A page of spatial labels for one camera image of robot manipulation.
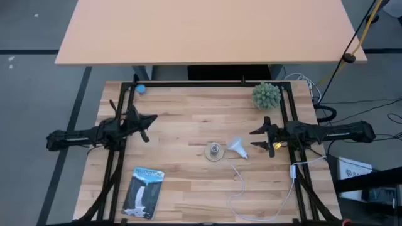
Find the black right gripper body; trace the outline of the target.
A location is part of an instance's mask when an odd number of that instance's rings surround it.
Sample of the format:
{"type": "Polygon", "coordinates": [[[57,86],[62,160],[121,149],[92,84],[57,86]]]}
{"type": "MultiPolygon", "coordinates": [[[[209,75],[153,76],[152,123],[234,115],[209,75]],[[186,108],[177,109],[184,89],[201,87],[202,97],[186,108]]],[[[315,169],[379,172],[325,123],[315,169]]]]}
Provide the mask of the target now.
{"type": "Polygon", "coordinates": [[[280,129],[276,124],[271,123],[271,119],[268,116],[264,117],[265,132],[268,137],[268,151],[269,157],[273,158],[275,156],[274,143],[281,142],[281,137],[283,137],[283,129],[280,129]]]}

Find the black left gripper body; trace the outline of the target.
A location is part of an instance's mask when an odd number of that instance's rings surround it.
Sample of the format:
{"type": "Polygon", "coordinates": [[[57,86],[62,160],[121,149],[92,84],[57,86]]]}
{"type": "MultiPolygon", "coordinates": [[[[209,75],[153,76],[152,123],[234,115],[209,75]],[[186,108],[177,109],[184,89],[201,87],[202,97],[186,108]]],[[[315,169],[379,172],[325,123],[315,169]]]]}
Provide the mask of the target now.
{"type": "Polygon", "coordinates": [[[126,118],[125,118],[125,131],[124,135],[132,135],[135,132],[139,132],[142,140],[144,142],[149,142],[149,137],[146,135],[145,130],[141,128],[142,121],[139,117],[140,113],[136,110],[135,106],[130,105],[128,110],[126,111],[126,118]]]}

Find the white lightbulb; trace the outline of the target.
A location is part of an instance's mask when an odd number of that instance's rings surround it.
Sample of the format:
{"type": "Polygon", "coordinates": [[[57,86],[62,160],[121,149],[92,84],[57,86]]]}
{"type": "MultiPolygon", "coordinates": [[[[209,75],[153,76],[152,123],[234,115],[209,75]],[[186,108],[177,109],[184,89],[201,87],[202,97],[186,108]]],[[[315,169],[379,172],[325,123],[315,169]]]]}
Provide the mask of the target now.
{"type": "Polygon", "coordinates": [[[235,137],[231,142],[228,143],[227,149],[230,151],[235,151],[238,153],[242,158],[248,159],[249,156],[246,152],[246,149],[242,145],[242,138],[235,137]]]}

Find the round lamp socket base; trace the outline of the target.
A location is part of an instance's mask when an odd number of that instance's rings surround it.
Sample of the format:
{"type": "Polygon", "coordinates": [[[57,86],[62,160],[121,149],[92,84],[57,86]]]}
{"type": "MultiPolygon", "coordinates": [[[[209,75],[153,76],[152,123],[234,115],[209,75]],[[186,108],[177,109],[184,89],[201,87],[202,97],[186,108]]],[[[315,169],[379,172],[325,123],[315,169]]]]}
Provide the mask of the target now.
{"type": "Polygon", "coordinates": [[[204,155],[209,161],[220,161],[224,157],[224,148],[219,143],[208,143],[204,149],[204,155]]]}

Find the green spiky succulent plant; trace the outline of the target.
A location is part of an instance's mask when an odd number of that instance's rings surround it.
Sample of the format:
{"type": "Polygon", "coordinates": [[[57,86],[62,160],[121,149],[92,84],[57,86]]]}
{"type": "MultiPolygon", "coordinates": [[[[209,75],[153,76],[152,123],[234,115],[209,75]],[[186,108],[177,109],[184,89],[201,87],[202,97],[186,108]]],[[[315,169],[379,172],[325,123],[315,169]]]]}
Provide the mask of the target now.
{"type": "Polygon", "coordinates": [[[281,102],[281,90],[270,83],[260,83],[253,88],[252,101],[259,110],[277,108],[281,102]]]}

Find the grey desk leg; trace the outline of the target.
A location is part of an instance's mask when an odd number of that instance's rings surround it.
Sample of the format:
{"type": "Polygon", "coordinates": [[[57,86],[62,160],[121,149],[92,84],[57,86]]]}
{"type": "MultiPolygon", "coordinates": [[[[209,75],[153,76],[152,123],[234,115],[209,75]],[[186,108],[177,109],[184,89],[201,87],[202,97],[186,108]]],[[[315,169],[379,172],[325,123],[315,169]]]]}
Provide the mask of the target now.
{"type": "Polygon", "coordinates": [[[272,80],[276,80],[283,69],[282,64],[271,64],[269,66],[269,71],[271,74],[272,80]]]}
{"type": "Polygon", "coordinates": [[[132,68],[140,80],[152,80],[152,66],[132,66],[132,68]]]}

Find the white printed box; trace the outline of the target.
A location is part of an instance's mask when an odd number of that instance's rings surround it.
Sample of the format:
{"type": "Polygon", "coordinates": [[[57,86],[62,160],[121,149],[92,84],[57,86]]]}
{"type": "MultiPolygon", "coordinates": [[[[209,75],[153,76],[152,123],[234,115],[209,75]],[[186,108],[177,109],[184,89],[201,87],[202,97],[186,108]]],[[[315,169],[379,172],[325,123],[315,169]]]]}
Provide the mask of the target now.
{"type": "MultiPolygon", "coordinates": [[[[344,180],[372,172],[372,165],[354,161],[351,159],[338,158],[338,179],[344,180]]],[[[362,190],[348,191],[340,194],[341,198],[364,202],[362,199],[362,190]]]]}

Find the black furniture bar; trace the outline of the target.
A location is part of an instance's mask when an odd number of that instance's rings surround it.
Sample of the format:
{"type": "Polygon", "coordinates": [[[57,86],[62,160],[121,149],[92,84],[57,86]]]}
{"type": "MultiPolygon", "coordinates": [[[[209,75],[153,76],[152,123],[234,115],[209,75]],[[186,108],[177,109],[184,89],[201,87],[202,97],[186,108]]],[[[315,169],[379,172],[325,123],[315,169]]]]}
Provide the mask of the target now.
{"type": "Polygon", "coordinates": [[[337,193],[394,185],[402,185],[402,166],[338,180],[334,183],[337,193]]]}

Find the peach-coloured desk top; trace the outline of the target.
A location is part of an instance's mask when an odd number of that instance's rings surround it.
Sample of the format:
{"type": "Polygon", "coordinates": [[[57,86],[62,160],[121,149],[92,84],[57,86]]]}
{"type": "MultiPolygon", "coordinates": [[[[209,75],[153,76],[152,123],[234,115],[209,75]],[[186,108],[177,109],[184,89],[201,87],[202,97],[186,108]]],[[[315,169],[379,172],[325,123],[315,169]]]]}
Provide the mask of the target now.
{"type": "Polygon", "coordinates": [[[78,0],[57,65],[367,60],[341,0],[78,0]]]}

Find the dark box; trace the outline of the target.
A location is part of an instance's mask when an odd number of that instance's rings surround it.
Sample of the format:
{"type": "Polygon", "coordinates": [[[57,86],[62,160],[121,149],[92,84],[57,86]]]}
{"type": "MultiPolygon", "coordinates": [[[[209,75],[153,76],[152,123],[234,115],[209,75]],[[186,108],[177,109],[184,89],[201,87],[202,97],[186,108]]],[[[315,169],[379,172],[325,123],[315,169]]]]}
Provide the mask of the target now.
{"type": "Polygon", "coordinates": [[[370,190],[362,190],[362,200],[368,203],[391,205],[396,208],[399,203],[398,190],[390,187],[379,187],[370,190]]]}

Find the black aluminium table frame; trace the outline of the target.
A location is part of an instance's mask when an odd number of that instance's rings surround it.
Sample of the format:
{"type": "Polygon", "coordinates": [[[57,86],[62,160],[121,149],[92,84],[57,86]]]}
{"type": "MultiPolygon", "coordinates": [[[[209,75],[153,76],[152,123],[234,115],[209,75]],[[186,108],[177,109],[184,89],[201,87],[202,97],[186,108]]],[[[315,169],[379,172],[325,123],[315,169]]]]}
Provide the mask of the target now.
{"type": "Polygon", "coordinates": [[[263,123],[264,113],[251,101],[253,83],[148,82],[135,106],[144,114],[157,114],[148,129],[149,142],[139,134],[127,138],[123,153],[97,148],[85,163],[74,218],[85,215],[101,192],[107,175],[123,166],[118,186],[103,204],[101,222],[119,223],[135,167],[165,172],[154,218],[128,217],[128,224],[155,226],[250,226],[270,218],[273,223],[313,220],[306,191],[291,181],[292,161],[309,161],[315,193],[335,217],[340,208],[326,161],[318,158],[323,147],[315,144],[304,154],[281,148],[275,157],[253,146],[265,140],[250,134],[263,123]],[[235,137],[249,156],[242,158],[227,145],[235,137]],[[204,155],[208,143],[224,148],[220,161],[204,155]]]}

